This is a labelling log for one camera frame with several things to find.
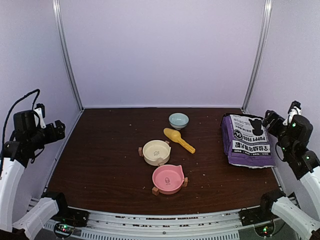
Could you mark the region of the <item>purple puppy food bag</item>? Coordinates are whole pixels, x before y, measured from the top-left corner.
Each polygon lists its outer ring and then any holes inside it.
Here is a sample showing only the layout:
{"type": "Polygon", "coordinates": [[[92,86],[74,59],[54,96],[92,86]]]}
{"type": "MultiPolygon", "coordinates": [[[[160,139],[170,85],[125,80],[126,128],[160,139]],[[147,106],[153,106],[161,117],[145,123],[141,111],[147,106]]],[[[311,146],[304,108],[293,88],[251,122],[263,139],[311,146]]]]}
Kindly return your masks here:
{"type": "Polygon", "coordinates": [[[250,169],[275,166],[262,117],[226,113],[222,117],[220,127],[223,151],[229,164],[250,169]]]}

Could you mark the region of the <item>yellow plastic scoop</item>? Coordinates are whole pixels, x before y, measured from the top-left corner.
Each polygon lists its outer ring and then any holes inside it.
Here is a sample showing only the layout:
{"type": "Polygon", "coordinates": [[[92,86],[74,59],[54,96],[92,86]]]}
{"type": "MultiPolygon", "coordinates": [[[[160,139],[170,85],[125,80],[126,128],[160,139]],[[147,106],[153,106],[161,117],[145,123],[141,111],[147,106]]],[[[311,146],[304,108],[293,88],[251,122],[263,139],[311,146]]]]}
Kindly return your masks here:
{"type": "Polygon", "coordinates": [[[191,154],[194,154],[196,152],[196,149],[193,146],[191,146],[185,140],[182,139],[181,133],[178,130],[174,130],[171,128],[164,128],[163,133],[172,142],[180,144],[184,149],[186,149],[191,154]]]}

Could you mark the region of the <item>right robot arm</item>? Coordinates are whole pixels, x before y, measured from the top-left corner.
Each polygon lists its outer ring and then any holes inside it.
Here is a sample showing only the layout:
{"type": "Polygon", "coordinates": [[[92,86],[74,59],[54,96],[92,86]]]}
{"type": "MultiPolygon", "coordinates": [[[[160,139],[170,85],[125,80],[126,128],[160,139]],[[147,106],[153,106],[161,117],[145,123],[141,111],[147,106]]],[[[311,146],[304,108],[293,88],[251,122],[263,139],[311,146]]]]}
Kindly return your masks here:
{"type": "MultiPolygon", "coordinates": [[[[296,179],[305,187],[319,213],[320,160],[314,151],[307,148],[313,125],[296,107],[289,111],[287,118],[267,110],[262,125],[277,138],[283,161],[288,163],[296,179]]],[[[272,215],[282,219],[303,240],[320,238],[320,222],[294,205],[281,190],[265,193],[256,210],[256,216],[261,221],[268,220],[272,215]]]]}

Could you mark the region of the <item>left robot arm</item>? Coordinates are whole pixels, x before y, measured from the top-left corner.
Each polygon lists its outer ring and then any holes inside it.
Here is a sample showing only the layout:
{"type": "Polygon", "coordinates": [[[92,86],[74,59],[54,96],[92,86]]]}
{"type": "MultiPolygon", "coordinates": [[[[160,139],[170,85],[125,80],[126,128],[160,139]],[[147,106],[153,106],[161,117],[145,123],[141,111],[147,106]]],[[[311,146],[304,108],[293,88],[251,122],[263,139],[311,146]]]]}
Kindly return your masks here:
{"type": "Polygon", "coordinates": [[[28,164],[37,158],[37,150],[65,138],[65,124],[60,120],[45,124],[43,109],[14,114],[14,131],[1,152],[0,160],[0,238],[33,240],[53,216],[61,222],[72,218],[62,192],[45,193],[22,218],[13,222],[13,207],[19,182],[28,164]]]}

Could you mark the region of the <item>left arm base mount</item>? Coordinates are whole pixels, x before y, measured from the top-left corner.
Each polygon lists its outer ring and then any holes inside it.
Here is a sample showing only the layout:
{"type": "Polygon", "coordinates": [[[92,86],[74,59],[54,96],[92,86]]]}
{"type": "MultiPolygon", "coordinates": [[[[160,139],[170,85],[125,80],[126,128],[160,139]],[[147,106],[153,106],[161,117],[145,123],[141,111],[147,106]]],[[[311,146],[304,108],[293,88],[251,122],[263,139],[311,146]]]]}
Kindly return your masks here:
{"type": "Polygon", "coordinates": [[[87,226],[89,212],[69,207],[67,199],[62,192],[48,191],[41,195],[42,198],[55,200],[58,206],[58,212],[51,219],[56,221],[53,227],[53,233],[59,239],[69,238],[76,228],[87,226]]]}

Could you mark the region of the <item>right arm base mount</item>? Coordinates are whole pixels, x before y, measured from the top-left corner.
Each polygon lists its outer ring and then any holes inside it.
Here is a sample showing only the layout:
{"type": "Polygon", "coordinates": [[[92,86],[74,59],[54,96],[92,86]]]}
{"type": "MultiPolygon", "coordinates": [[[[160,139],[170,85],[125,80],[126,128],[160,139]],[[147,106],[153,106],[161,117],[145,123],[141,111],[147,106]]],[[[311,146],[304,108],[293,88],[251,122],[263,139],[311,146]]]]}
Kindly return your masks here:
{"type": "Polygon", "coordinates": [[[259,206],[242,208],[238,213],[242,226],[254,225],[255,233],[263,239],[277,235],[286,223],[283,222],[281,226],[276,227],[277,216],[271,212],[271,209],[273,203],[285,196],[286,194],[279,189],[272,190],[261,196],[259,206]]]}

